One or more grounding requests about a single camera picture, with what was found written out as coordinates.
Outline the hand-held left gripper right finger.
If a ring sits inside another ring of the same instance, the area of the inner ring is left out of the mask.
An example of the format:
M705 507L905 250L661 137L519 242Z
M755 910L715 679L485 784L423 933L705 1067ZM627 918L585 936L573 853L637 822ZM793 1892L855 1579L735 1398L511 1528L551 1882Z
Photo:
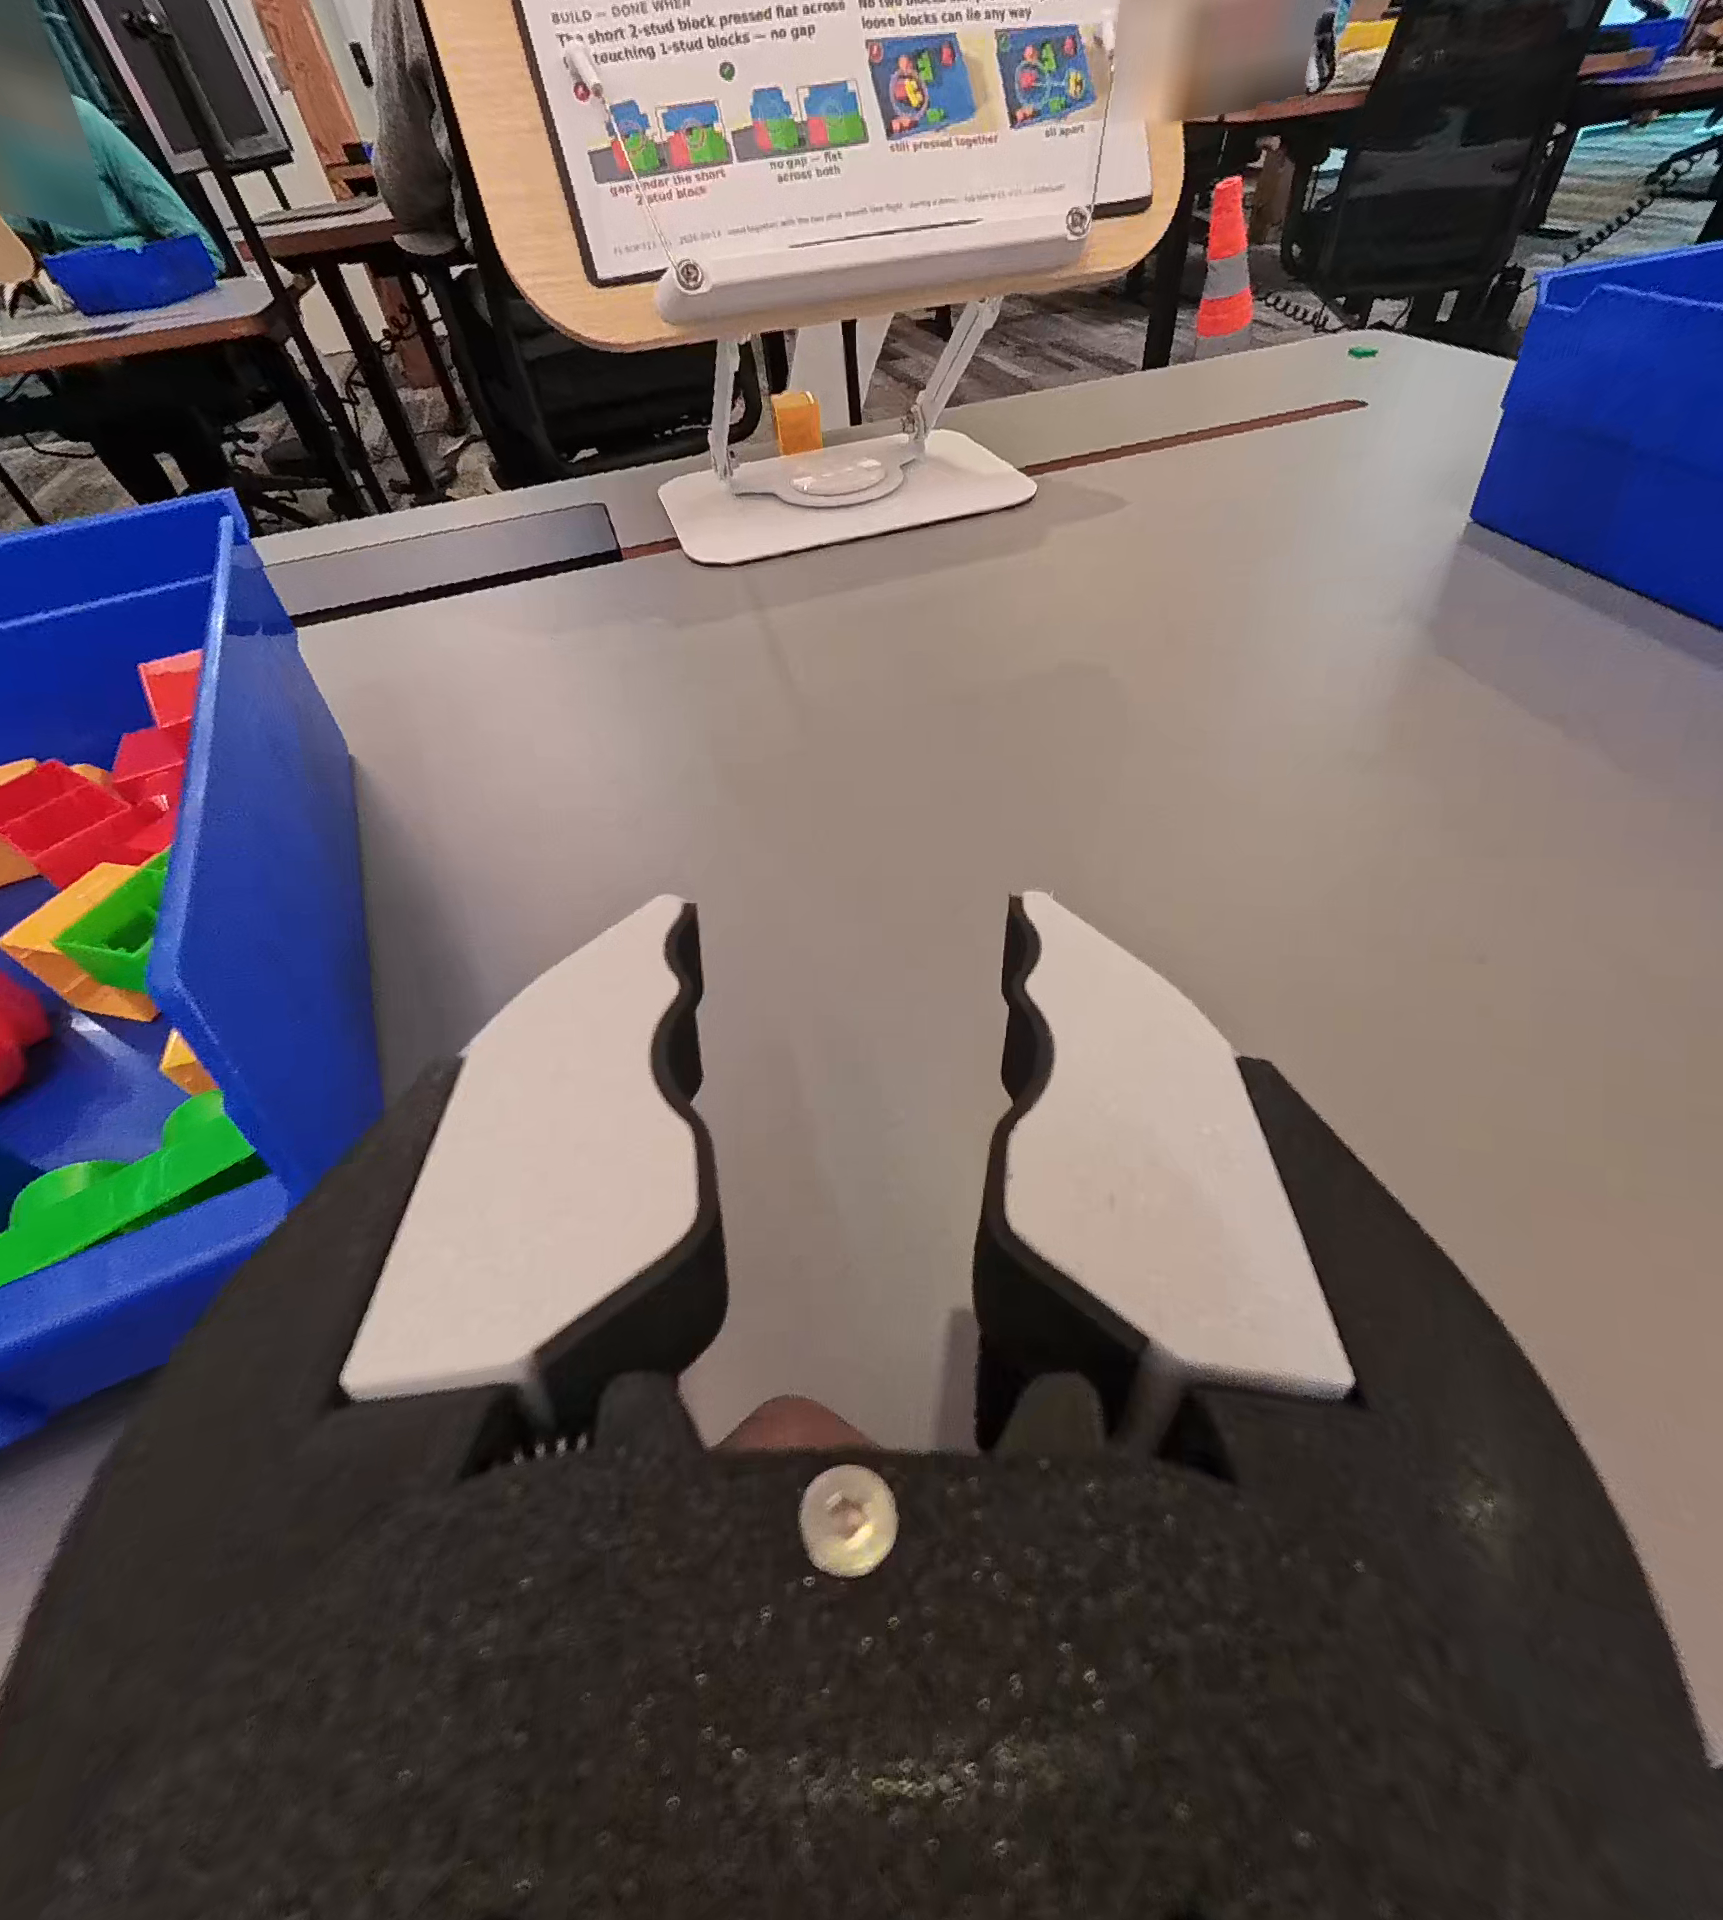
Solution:
M1049 892L1009 897L1001 996L985 1360L1083 1375L1103 1412L1177 1412L1191 1387L1347 1400L1353 1363L1213 1019Z

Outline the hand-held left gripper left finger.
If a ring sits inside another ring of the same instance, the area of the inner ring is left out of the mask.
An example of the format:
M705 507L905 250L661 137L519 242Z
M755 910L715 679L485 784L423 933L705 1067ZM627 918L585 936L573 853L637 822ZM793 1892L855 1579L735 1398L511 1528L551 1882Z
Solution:
M509 1387L593 1405L719 1333L697 907L673 893L535 975L469 1042L341 1370L351 1402Z

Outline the blue storage bin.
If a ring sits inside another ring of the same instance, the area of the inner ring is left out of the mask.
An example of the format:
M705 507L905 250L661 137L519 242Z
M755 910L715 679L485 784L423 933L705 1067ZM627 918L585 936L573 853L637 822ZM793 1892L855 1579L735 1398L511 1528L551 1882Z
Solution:
M1541 279L1469 516L1723 629L1723 242Z
M221 277L199 233L47 252L41 268L75 311L95 319L171 307L211 292Z
M177 1030L265 1173L0 1289L0 1451L159 1367L381 1109L351 759L241 509L213 492L0 540L0 764L111 765L149 721L137 665L191 649L157 1022L59 1014L0 1144L41 1171L151 1152ZM0 890L0 936L45 893Z

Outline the pile of colourful blocks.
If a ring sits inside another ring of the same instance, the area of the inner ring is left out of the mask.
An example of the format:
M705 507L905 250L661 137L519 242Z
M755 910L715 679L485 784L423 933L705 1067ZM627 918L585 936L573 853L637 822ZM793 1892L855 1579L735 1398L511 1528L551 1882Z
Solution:
M137 665L147 726L111 765L0 764L0 892L47 893L0 933L0 1103L31 1084L59 1014L151 1026L147 993L159 903L187 769L201 649ZM231 1121L213 1075L175 1028L157 1061L181 1093L135 1159L33 1167L0 1144L0 1289L259 1182L261 1157Z

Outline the orange traffic cone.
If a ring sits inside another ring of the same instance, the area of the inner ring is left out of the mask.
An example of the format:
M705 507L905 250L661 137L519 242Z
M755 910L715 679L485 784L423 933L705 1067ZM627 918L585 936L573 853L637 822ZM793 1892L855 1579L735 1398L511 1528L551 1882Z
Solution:
M1243 176L1215 179L1209 195L1205 277L1195 310L1193 359L1225 356L1249 343L1255 317Z

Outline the black office chair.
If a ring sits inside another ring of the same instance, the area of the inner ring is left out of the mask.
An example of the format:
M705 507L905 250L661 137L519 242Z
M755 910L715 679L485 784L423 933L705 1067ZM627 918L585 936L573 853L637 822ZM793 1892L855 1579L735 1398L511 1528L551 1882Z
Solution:
M1363 322L1485 348L1603 1L1413 1L1345 136L1297 154L1281 268Z

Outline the printed instruction sheet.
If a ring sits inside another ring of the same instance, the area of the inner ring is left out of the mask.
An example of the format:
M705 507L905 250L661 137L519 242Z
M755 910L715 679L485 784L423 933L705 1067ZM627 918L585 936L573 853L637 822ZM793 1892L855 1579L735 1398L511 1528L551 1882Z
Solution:
M1113 4L517 4L589 282L1153 199Z

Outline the black computer monitor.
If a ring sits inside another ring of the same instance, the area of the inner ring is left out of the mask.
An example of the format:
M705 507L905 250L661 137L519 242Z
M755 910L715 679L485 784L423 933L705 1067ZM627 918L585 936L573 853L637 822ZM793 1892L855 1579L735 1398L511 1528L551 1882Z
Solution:
M159 48L127 30L127 13L153 13L171 30L231 176L271 171L293 159L289 132L229 4L75 1L71 9L109 90L107 112L143 134L171 176L203 171L205 154Z

